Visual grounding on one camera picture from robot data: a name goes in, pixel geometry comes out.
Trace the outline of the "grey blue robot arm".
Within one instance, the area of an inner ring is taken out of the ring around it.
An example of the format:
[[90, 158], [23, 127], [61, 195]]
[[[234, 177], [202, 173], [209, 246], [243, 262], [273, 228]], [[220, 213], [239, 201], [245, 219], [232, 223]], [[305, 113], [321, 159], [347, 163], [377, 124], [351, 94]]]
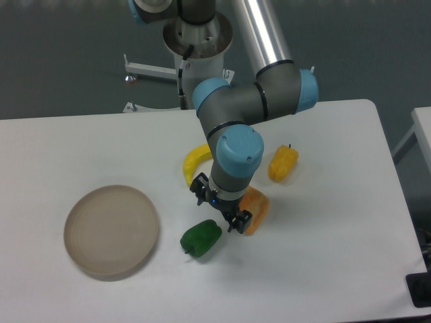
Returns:
[[129, 77], [171, 79], [180, 108], [191, 109], [213, 156], [209, 175], [193, 178], [190, 189], [199, 203], [219, 210], [230, 229], [243, 233], [251, 212], [240, 202], [259, 167], [263, 140], [253, 125], [308, 110], [319, 89], [308, 69], [295, 66], [270, 1], [233, 1], [233, 10], [255, 81], [234, 87], [224, 68], [233, 31], [215, 1], [130, 1], [134, 19], [164, 22], [163, 39], [174, 68], [126, 62]]

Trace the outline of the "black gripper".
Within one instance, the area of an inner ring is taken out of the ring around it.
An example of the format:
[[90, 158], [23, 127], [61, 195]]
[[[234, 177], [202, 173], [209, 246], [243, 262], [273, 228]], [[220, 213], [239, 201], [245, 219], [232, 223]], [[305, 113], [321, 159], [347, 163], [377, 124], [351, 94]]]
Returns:
[[207, 202], [222, 214], [229, 223], [229, 233], [236, 230], [239, 234], [243, 234], [248, 229], [253, 214], [247, 210], [240, 210], [240, 202], [246, 188], [238, 192], [222, 190], [201, 172], [193, 179], [189, 190], [195, 194], [198, 205]]

